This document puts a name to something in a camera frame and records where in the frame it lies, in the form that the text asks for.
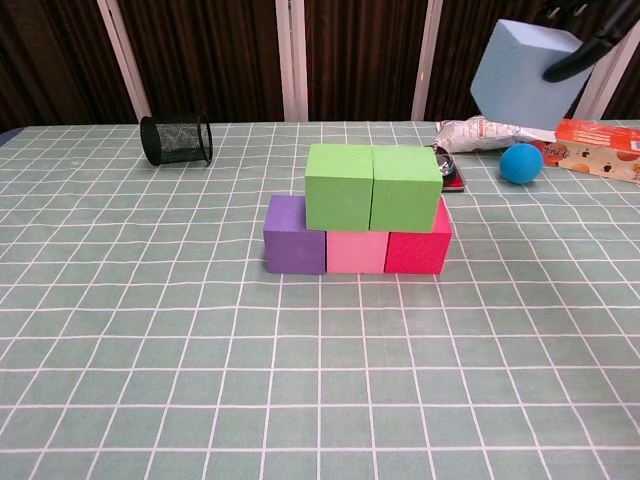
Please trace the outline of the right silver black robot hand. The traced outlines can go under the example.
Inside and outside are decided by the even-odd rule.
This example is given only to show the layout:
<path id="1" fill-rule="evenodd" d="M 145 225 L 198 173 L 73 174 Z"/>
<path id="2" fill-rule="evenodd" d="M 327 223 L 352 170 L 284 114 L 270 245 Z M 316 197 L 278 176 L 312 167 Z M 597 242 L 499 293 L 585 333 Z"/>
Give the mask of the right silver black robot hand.
<path id="1" fill-rule="evenodd" d="M 571 23 L 597 1 L 545 1 L 539 10 L 542 19 L 560 18 L 561 25 Z M 543 74 L 549 83 L 559 83 L 594 66 L 606 56 L 639 21 L 639 2 L 636 0 L 610 1 L 611 15 L 594 34 L 575 52 L 555 62 Z"/>

